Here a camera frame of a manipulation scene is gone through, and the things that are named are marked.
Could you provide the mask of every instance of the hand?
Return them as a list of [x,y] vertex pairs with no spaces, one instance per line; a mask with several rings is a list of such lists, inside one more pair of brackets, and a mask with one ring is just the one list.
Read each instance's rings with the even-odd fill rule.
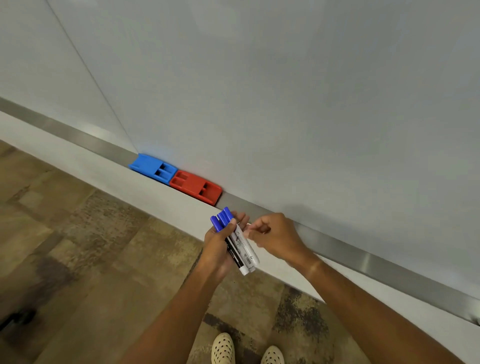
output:
[[293,221],[281,213],[258,218],[247,227],[243,235],[293,267],[303,263],[305,259],[315,256],[303,244],[295,230]]
[[225,239],[235,231],[237,221],[240,228],[244,230],[250,218],[244,212],[232,211],[232,215],[235,218],[223,230],[216,232],[215,228],[211,227],[206,232],[202,256],[198,262],[204,271],[213,274],[217,283],[220,283],[235,265],[230,253],[227,252]]

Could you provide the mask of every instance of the marker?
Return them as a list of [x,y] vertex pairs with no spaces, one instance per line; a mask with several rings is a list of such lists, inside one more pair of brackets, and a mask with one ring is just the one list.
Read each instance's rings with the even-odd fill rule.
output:
[[[228,207],[225,207],[223,209],[223,212],[225,212],[225,215],[227,216],[227,219],[230,221],[233,219],[233,215],[232,213],[230,212],[229,208]],[[257,254],[255,253],[255,251],[252,249],[252,246],[250,245],[250,243],[248,242],[248,240],[243,236],[243,232],[240,228],[240,226],[237,224],[237,227],[235,228],[235,235],[238,237],[238,239],[240,240],[241,244],[243,245],[243,248],[245,249],[245,251],[247,252],[247,254],[249,255],[250,259],[252,260],[253,264],[258,267],[258,265],[260,264],[260,260],[258,259],[257,257]]]
[[[220,211],[217,217],[219,218],[223,226],[226,226],[230,222],[230,220],[227,218],[227,215],[224,211]],[[235,234],[235,232],[233,232],[230,235],[230,240],[234,243],[234,247],[239,253],[240,259],[242,260],[244,265],[247,267],[248,271],[253,272],[255,270],[255,265],[253,264],[253,261],[250,259],[249,254],[243,247],[242,242],[240,241],[238,236]]]
[[[210,221],[212,222],[215,230],[217,232],[221,231],[223,229],[223,226],[222,224],[220,223],[220,221],[218,221],[218,219],[215,217],[215,216],[212,216],[210,218]],[[234,245],[232,243],[232,241],[230,240],[230,237],[227,237],[225,239],[225,242],[227,243],[227,251],[230,253],[230,255],[232,256],[233,258],[233,261],[235,262],[235,264],[237,265],[237,267],[240,269],[240,272],[246,276],[250,271],[249,269],[243,264],[242,260],[240,259],[238,253],[237,253],[237,250],[234,248]]]

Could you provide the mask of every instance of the metallic strip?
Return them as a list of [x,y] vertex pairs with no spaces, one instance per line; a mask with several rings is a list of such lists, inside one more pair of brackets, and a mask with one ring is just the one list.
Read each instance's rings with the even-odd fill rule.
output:
[[27,109],[1,97],[0,111],[13,116],[14,118],[23,120],[30,125],[36,126],[45,132],[88,149],[124,167],[127,167],[137,158],[137,155],[129,150],[91,136],[90,134],[84,133],[67,124],[39,114],[38,112]]
[[[97,153],[122,166],[128,166],[137,157],[133,152],[2,98],[0,98],[0,111]],[[222,194],[216,204],[216,207],[220,209],[225,206],[245,211],[252,219],[272,213],[263,207],[226,192]],[[333,260],[475,325],[479,324],[480,300],[304,225],[296,223],[296,228],[305,244],[318,255]]]

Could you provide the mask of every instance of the red plastic holder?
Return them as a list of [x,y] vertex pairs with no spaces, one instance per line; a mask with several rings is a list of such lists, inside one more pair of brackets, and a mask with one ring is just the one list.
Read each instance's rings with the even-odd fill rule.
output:
[[222,194],[222,187],[184,170],[177,171],[169,185],[212,206]]

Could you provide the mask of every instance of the white baseboard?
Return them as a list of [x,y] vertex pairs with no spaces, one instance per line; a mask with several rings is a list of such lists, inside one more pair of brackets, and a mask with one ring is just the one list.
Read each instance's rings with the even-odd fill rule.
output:
[[[0,139],[183,231],[203,239],[219,210],[89,150],[0,112]],[[252,243],[260,270],[321,300],[285,262]],[[467,364],[480,362],[480,327],[365,275],[324,259],[364,290],[413,322]]]

